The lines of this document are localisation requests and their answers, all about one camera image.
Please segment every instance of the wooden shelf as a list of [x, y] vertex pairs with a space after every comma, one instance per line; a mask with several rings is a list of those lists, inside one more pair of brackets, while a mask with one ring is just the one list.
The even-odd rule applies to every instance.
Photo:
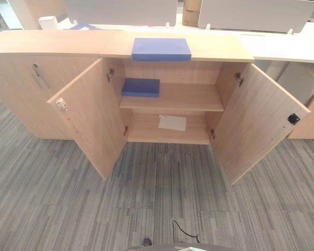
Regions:
[[129, 142], [209, 144], [204, 116], [186, 117], [186, 131], [158, 128], [159, 114], [133, 113], [128, 130]]
[[170, 83], [160, 84], [159, 98], [123, 96], [120, 108], [223, 111], [215, 85]]

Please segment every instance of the black cable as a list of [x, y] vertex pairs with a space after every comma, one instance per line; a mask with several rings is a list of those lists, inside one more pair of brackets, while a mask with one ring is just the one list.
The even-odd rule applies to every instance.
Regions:
[[192, 237], [192, 238], [197, 239], [197, 242], [200, 243], [200, 241], [199, 241], [199, 239], [198, 239], [198, 236], [199, 236], [198, 234], [197, 234], [197, 235], [190, 235], [190, 234], [186, 233], [184, 230], [182, 230], [182, 228], [179, 226], [178, 222], [176, 222], [175, 220], [172, 221], [173, 243], [176, 242], [176, 241], [175, 241], [175, 238], [174, 238], [174, 223], [177, 224], [177, 226], [179, 227], [179, 229], [180, 229], [184, 234], [186, 234], [186, 235], [189, 236], [189, 237]]

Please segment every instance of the blue box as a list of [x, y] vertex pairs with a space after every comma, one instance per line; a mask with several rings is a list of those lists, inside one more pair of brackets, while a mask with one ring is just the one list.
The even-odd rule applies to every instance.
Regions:
[[122, 88], [122, 96], [159, 97], [159, 79], [126, 78]]
[[131, 58], [137, 61], [190, 61], [184, 38], [135, 38]]

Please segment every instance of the gray carpet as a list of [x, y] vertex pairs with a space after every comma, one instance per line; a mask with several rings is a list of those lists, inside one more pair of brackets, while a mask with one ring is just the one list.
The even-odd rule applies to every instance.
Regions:
[[208, 146], [128, 143], [102, 181], [73, 141], [36, 139], [0, 102], [0, 250], [170, 243], [172, 219], [205, 243], [314, 250], [314, 141], [285, 140], [233, 187]]

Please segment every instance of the closed cabinet door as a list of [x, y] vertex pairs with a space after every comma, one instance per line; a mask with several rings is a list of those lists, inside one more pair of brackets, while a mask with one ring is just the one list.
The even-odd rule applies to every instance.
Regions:
[[240, 77], [211, 139], [231, 184], [310, 112], [255, 65], [248, 64]]
[[27, 56], [0, 55], [0, 99], [37, 137], [70, 139], [65, 123], [46, 104]]
[[92, 64], [96, 56], [28, 56], [29, 70], [47, 100]]
[[98, 59], [48, 100], [103, 179], [126, 143], [125, 126], [105, 60]]

